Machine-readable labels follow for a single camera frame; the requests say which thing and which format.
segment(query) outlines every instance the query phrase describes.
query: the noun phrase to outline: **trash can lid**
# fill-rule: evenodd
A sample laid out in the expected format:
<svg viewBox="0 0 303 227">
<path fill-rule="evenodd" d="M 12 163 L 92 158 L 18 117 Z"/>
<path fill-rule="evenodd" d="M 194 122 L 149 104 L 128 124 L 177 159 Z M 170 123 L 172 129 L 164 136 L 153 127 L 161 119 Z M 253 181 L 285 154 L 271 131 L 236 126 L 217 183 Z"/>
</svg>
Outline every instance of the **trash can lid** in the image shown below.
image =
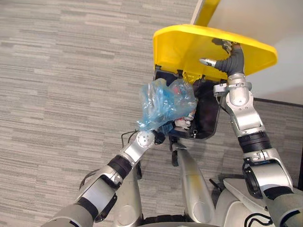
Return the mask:
<svg viewBox="0 0 303 227">
<path fill-rule="evenodd" d="M 153 36 L 154 64 L 162 70 L 192 77 L 205 75 L 206 79 L 219 81 L 227 79 L 227 74 L 199 62 L 200 58 L 222 60 L 229 54 L 214 39 L 240 43 L 244 52 L 245 75 L 263 70 L 277 62 L 274 47 L 242 35 L 219 29 L 196 26 L 174 25 L 162 28 Z"/>
</svg>

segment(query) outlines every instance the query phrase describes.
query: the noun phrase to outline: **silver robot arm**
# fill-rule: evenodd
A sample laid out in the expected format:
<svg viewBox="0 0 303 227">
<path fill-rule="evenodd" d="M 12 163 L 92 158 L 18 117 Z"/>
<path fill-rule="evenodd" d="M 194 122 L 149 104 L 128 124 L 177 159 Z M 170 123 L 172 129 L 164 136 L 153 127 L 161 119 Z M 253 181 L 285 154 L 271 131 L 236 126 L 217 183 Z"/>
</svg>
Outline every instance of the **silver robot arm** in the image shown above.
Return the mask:
<svg viewBox="0 0 303 227">
<path fill-rule="evenodd" d="M 94 221 L 104 220 L 117 200 L 116 190 L 154 141 L 154 132 L 139 132 L 134 142 L 81 187 L 73 204 L 61 209 L 42 227 L 92 227 Z"/>
<path fill-rule="evenodd" d="M 272 148 L 255 108 L 251 84 L 244 75 L 244 54 L 239 44 L 231 44 L 228 59 L 200 59 L 228 75 L 227 83 L 214 86 L 214 96 L 231 117 L 243 150 L 243 174 L 252 196 L 264 199 L 276 227 L 299 227 L 303 223 L 303 196 L 293 193 L 293 183 L 277 150 Z"/>
</svg>

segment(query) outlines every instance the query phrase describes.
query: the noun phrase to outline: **plastic bag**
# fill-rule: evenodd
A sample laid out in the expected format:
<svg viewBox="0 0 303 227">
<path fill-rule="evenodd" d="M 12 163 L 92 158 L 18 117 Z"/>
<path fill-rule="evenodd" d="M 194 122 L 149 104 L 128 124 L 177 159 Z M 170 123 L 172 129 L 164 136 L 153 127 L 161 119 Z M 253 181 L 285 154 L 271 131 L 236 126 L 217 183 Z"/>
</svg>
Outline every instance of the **plastic bag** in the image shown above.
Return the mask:
<svg viewBox="0 0 303 227">
<path fill-rule="evenodd" d="M 187 117 L 196 109 L 193 88 L 183 79 L 166 86 L 165 79 L 157 79 L 144 85 L 140 91 L 143 116 L 138 121 L 140 130 L 153 130 L 181 117 Z"/>
</svg>

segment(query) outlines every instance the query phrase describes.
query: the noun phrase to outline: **wire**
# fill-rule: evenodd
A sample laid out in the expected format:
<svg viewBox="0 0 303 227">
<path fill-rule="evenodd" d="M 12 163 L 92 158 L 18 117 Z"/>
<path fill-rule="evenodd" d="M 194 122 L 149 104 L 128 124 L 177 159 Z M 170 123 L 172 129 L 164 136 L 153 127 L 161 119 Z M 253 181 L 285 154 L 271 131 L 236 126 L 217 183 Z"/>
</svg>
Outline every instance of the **wire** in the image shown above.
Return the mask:
<svg viewBox="0 0 303 227">
<path fill-rule="evenodd" d="M 95 169 L 95 170 L 89 172 L 88 174 L 86 174 L 86 176 L 83 178 L 83 180 L 82 180 L 81 183 L 80 183 L 79 190 L 80 190 L 80 189 L 82 188 L 82 186 L 85 184 L 85 180 L 86 180 L 87 178 L 89 178 L 89 177 L 95 175 L 96 172 L 97 172 L 98 170 L 100 170 L 100 169 Z"/>
<path fill-rule="evenodd" d="M 124 135 L 126 135 L 126 134 L 129 134 L 129 133 L 132 133 L 132 132 L 137 132 L 137 130 L 134 130 L 134 131 L 128 131 L 128 132 L 126 132 L 126 133 L 121 134 L 122 148 L 124 147 L 123 136 L 124 136 Z"/>
<path fill-rule="evenodd" d="M 254 216 L 261 216 L 261 217 L 267 218 L 269 221 L 267 223 L 264 223 L 264 222 L 261 222 L 259 219 L 252 218 Z M 273 223 L 273 220 L 271 219 L 271 217 L 266 216 L 264 214 L 260 214 L 260 213 L 254 213 L 254 214 L 247 216 L 247 218 L 245 219 L 245 222 L 244 222 L 244 227 L 251 227 L 251 225 L 254 221 L 258 222 L 259 224 L 261 224 L 263 226 L 270 226 Z"/>
<path fill-rule="evenodd" d="M 130 137 L 128 138 L 128 142 L 127 142 L 127 143 L 129 143 L 130 140 L 131 140 L 131 138 L 132 138 L 132 136 L 135 135 L 137 132 L 138 132 L 138 130 L 135 129 L 134 131 L 128 131 L 128 132 L 126 132 L 126 133 L 121 134 L 122 148 L 124 147 L 123 136 L 126 135 L 126 134 L 131 133 Z M 82 180 L 81 183 L 80 183 L 79 190 L 80 190 L 80 189 L 83 187 L 83 185 L 85 184 L 85 180 L 86 180 L 87 178 L 89 178 L 89 177 L 95 175 L 96 172 L 97 172 L 98 170 L 99 170 L 99 169 L 95 169 L 95 170 L 89 172 L 88 174 L 86 174 L 86 176 L 83 178 L 83 180 Z"/>
<path fill-rule="evenodd" d="M 129 136 L 127 143 L 129 143 L 129 142 L 131 141 L 132 136 L 135 135 L 137 132 L 138 132 L 138 131 L 135 130 L 135 131 Z"/>
<path fill-rule="evenodd" d="M 216 100 L 217 100 L 217 103 L 218 103 L 218 105 L 220 106 L 220 108 L 223 109 L 227 114 L 229 114 L 229 113 L 227 112 L 227 110 L 226 110 L 226 109 L 221 105 L 221 103 L 219 102 L 218 96 L 216 96 Z"/>
</svg>

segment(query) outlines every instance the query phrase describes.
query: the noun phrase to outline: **black bin opening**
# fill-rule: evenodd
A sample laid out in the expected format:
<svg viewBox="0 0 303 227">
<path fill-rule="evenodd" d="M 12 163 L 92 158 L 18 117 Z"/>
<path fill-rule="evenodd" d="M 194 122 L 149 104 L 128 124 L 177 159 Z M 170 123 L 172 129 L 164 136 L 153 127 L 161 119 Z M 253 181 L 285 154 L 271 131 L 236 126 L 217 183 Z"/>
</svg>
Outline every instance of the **black bin opening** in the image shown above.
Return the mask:
<svg viewBox="0 0 303 227">
<path fill-rule="evenodd" d="M 169 86 L 173 81 L 182 78 L 182 73 L 174 74 L 156 68 L 154 79 L 163 78 Z M 196 114 L 188 130 L 178 130 L 174 128 L 169 132 L 169 136 L 178 138 L 207 139 L 214 135 L 219 117 L 219 105 L 213 95 L 214 85 L 219 84 L 212 80 L 199 79 L 194 82 L 193 89 L 198 99 Z"/>
</svg>

